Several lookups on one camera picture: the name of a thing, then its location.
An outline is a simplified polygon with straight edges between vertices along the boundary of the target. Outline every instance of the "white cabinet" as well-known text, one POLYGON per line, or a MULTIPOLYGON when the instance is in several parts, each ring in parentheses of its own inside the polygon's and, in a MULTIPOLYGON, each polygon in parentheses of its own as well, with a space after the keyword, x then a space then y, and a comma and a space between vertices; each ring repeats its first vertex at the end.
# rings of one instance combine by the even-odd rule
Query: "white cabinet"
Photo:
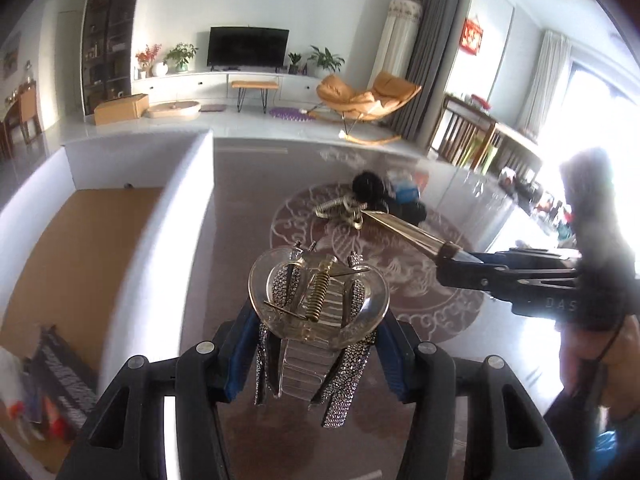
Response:
POLYGON ((131 92, 133 94, 148 94, 151 104, 177 101, 179 85, 174 84, 171 79, 173 78, 151 77, 133 81, 131 92))
MULTIPOLYGON (((200 101, 235 105, 238 89, 231 88, 233 81, 273 81, 277 90, 269 90, 268 106, 310 107, 320 102, 315 77, 265 72, 201 72, 171 74, 131 82, 134 94, 148 94, 151 104, 172 101, 200 101)), ((249 89, 245 101, 254 106, 260 104, 260 90, 249 89)))
POLYGON ((220 100, 226 99, 226 74, 194 74, 176 76, 178 99, 220 100))
POLYGON ((320 102, 316 93, 319 82, 320 80, 315 77, 303 75, 283 77, 280 85, 280 100, 317 104, 320 102))

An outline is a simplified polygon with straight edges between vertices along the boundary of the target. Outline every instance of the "metal spring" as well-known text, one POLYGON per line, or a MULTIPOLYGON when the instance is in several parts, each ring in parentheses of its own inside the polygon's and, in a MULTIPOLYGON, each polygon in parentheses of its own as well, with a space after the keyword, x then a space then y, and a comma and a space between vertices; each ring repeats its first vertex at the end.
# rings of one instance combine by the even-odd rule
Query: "metal spring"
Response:
POLYGON ((316 273, 316 282, 306 304, 306 318, 314 323, 317 323, 320 319, 324 296, 329 287, 329 269, 330 266, 322 266, 316 273))
POLYGON ((342 197, 334 198, 333 200, 329 200, 328 202, 324 202, 319 206, 314 208, 314 213, 318 218, 331 218, 329 215, 329 211, 335 207, 344 205, 344 200, 342 197))

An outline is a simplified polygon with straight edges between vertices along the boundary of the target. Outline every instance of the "red decoration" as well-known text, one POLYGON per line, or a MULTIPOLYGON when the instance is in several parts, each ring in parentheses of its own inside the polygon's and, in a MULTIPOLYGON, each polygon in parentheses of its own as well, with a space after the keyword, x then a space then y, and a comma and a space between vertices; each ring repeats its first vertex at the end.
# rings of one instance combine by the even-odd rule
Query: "red decoration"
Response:
POLYGON ((471 100, 475 100, 482 107, 482 110, 491 110, 491 105, 486 99, 482 99, 479 95, 471 94, 471 100))
POLYGON ((465 26, 462 28, 460 48, 473 56, 477 56, 480 51, 480 43, 482 43, 482 28, 478 22, 467 18, 465 26))
POLYGON ((156 58, 156 56, 158 56, 158 52, 160 52, 161 48, 162 48, 162 45, 156 43, 152 47, 149 47, 147 45, 145 50, 137 53, 136 59, 138 60, 138 63, 140 63, 140 66, 145 70, 149 68, 151 64, 154 62, 154 59, 156 58))

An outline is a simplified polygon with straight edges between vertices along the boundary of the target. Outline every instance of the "window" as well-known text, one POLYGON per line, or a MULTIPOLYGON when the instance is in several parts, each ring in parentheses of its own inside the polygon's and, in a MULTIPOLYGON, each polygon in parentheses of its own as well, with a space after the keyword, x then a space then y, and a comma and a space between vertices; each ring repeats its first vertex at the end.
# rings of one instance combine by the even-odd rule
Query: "window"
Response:
POLYGON ((556 117, 538 141, 545 165, 539 181, 562 198, 558 166, 586 148, 601 146, 611 158, 616 209, 626 240, 640 255, 640 229, 635 225, 640 182, 640 107, 618 88, 574 62, 569 85, 556 117))

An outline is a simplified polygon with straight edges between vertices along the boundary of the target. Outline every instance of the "television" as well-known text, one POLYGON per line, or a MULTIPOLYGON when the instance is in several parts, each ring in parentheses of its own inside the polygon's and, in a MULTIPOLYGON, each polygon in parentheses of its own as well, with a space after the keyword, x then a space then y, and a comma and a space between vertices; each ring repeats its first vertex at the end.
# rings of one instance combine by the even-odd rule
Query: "television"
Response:
POLYGON ((281 28, 211 27, 207 66, 281 67, 288 39, 281 28))

